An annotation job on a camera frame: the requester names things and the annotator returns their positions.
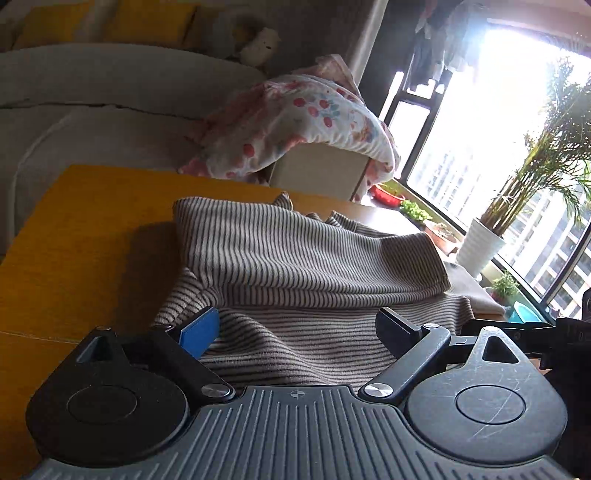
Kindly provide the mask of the striped beige knit garment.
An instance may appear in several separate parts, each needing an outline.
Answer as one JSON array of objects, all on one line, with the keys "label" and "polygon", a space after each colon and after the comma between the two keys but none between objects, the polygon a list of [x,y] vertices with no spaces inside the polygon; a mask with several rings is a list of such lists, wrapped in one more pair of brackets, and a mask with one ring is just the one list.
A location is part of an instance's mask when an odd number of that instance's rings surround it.
[{"label": "striped beige knit garment", "polygon": [[173,217],[181,270],[156,322],[176,326],[214,307],[221,327],[202,363],[235,387],[348,385],[389,367],[376,316],[458,333],[474,317],[431,239],[388,235],[332,213],[190,197]]}]

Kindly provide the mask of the hanging clothes at window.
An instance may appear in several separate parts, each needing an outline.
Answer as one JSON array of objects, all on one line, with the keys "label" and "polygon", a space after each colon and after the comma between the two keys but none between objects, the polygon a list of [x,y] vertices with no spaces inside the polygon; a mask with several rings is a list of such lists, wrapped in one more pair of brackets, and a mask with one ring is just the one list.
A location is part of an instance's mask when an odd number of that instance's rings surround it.
[{"label": "hanging clothes at window", "polygon": [[480,1],[427,1],[415,31],[407,86],[415,90],[439,82],[445,71],[476,66],[487,25]]}]

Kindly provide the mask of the small green potted plant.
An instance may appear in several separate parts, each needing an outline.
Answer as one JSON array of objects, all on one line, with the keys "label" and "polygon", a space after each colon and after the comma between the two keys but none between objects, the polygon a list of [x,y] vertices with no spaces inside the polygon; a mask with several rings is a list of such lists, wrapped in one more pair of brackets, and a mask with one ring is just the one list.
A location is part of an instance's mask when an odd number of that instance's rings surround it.
[{"label": "small green potted plant", "polygon": [[497,303],[508,307],[513,304],[520,289],[514,277],[509,272],[505,272],[493,281],[489,293]]}]

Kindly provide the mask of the white ribbed plant pot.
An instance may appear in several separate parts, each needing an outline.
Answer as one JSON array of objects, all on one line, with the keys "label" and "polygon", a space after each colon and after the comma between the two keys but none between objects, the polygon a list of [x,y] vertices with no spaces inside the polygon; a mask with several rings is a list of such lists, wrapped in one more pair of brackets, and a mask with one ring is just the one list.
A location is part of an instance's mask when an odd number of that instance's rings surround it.
[{"label": "white ribbed plant pot", "polygon": [[474,218],[456,256],[457,263],[477,278],[487,264],[505,245],[502,237]]}]

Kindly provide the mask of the red plastic basin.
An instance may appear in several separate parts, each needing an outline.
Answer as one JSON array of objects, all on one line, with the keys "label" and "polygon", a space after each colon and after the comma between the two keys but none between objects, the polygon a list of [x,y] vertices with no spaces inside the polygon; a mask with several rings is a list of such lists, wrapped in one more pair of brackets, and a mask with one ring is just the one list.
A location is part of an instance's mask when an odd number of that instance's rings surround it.
[{"label": "red plastic basin", "polygon": [[370,187],[370,193],[374,200],[389,208],[400,208],[406,200],[404,195],[391,193],[380,185]]}]

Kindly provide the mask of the potted palm plant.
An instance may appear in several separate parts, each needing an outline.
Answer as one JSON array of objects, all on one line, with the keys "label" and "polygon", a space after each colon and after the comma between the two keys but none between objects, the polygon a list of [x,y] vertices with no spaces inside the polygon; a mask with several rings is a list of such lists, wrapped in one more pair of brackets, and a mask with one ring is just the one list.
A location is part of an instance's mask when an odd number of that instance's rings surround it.
[{"label": "potted palm plant", "polygon": [[528,154],[480,218],[501,237],[540,191],[559,194],[568,217],[579,221],[583,195],[590,200],[590,80],[573,79],[568,60],[554,70],[548,87],[546,119],[538,137],[525,137]]}]

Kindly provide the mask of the beige cardboard box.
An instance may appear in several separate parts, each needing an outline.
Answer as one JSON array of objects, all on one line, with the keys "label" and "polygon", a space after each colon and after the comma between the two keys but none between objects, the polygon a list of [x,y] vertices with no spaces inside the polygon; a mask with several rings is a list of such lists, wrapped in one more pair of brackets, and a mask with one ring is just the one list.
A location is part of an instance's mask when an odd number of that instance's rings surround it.
[{"label": "beige cardboard box", "polygon": [[365,155],[325,144],[300,144],[273,164],[270,186],[352,201],[367,167]]}]

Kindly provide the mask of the floral cherry print blanket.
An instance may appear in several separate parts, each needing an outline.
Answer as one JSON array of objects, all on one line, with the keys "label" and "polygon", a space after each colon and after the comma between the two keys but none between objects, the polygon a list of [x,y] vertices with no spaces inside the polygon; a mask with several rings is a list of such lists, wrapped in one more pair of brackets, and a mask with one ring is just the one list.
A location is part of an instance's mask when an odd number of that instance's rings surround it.
[{"label": "floral cherry print blanket", "polygon": [[355,201],[391,180],[400,164],[389,128],[370,111],[338,54],[233,95],[188,138],[197,153],[180,173],[225,180],[255,176],[300,145],[359,154],[363,169],[349,193]]}]

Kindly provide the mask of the grey covered sofa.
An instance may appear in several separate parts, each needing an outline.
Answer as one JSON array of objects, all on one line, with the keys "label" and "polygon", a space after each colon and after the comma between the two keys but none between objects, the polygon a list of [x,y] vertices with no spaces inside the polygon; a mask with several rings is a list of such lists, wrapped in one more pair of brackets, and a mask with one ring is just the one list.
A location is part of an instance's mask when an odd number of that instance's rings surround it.
[{"label": "grey covered sofa", "polygon": [[197,121],[263,81],[256,69],[162,47],[58,44],[1,56],[1,249],[69,166],[175,171]]}]

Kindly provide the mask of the white bear plush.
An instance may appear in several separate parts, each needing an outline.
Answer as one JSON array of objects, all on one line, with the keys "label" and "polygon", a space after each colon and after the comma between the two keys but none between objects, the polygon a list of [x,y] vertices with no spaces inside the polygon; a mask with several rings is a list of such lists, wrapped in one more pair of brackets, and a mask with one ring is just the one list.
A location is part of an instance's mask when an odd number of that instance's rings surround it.
[{"label": "white bear plush", "polygon": [[239,52],[239,62],[252,68],[260,68],[269,62],[280,45],[280,35],[276,30],[263,28],[256,37]]}]

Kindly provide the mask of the grey curtain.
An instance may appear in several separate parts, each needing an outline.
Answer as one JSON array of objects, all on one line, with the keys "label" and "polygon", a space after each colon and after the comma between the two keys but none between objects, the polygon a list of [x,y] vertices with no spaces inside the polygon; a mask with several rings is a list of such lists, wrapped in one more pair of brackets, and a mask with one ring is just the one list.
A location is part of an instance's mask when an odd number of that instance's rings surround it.
[{"label": "grey curtain", "polygon": [[370,110],[386,100],[394,75],[405,69],[424,1],[315,1],[298,26],[304,59],[315,66],[338,54],[349,66]]}]

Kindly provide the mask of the yellow cushion middle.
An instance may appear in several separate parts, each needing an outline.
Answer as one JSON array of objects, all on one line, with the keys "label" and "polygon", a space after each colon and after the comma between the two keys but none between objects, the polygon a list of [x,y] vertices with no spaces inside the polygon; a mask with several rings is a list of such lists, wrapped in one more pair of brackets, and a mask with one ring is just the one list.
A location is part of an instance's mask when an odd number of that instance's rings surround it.
[{"label": "yellow cushion middle", "polygon": [[181,49],[198,8],[197,3],[177,1],[118,1],[101,40]]}]

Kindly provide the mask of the yellow cushion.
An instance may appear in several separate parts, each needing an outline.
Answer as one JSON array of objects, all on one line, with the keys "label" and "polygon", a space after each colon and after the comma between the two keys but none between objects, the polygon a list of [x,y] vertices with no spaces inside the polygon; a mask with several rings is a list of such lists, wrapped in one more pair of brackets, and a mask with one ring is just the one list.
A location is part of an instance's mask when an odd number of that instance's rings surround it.
[{"label": "yellow cushion", "polygon": [[118,1],[101,40],[181,49],[198,8],[197,3],[177,1]]},{"label": "yellow cushion", "polygon": [[13,49],[73,42],[91,7],[86,1],[33,8],[21,22]]}]

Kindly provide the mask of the yellow cushion left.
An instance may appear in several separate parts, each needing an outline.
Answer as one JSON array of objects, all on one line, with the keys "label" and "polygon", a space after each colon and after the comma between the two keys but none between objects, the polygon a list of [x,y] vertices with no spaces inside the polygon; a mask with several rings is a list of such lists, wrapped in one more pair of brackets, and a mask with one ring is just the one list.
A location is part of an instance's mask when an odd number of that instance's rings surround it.
[{"label": "yellow cushion left", "polygon": [[73,42],[91,7],[86,1],[33,8],[21,22],[13,49]]}]

